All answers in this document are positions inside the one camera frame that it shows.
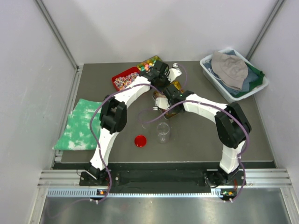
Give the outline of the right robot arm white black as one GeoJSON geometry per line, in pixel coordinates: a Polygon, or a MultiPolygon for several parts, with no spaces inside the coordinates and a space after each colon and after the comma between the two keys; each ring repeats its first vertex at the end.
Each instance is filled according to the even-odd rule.
{"type": "Polygon", "coordinates": [[[252,130],[240,105],[221,104],[202,98],[192,91],[181,91],[174,84],[163,90],[167,99],[166,111],[191,112],[209,119],[216,125],[223,144],[222,157],[216,171],[216,185],[230,184],[240,168],[242,154],[249,147],[252,130]]]}

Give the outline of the golden tin with star candies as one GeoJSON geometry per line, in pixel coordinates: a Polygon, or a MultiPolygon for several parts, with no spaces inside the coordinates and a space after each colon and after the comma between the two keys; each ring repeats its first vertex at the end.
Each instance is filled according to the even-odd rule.
{"type": "MultiPolygon", "coordinates": [[[[163,97],[166,98],[166,96],[172,96],[172,97],[176,97],[178,95],[182,95],[184,93],[184,90],[180,84],[179,81],[174,81],[171,84],[169,84],[166,88],[164,88],[162,90],[162,93],[159,93],[158,91],[154,91],[153,93],[153,99],[155,101],[156,98],[158,97],[163,97]]],[[[166,119],[169,119],[177,114],[179,114],[180,112],[168,112],[168,110],[159,110],[161,113],[164,113],[164,117],[166,119]]]]}

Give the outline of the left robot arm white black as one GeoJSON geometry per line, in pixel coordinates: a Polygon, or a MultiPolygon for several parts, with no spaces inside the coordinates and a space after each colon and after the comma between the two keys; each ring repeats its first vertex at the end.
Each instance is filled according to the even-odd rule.
{"type": "Polygon", "coordinates": [[[106,96],[90,120],[90,131],[96,140],[96,150],[86,173],[96,185],[111,182],[107,167],[110,151],[116,136],[127,124],[127,108],[151,88],[162,90],[170,83],[168,64],[156,61],[147,71],[142,71],[125,89],[106,96]]]}

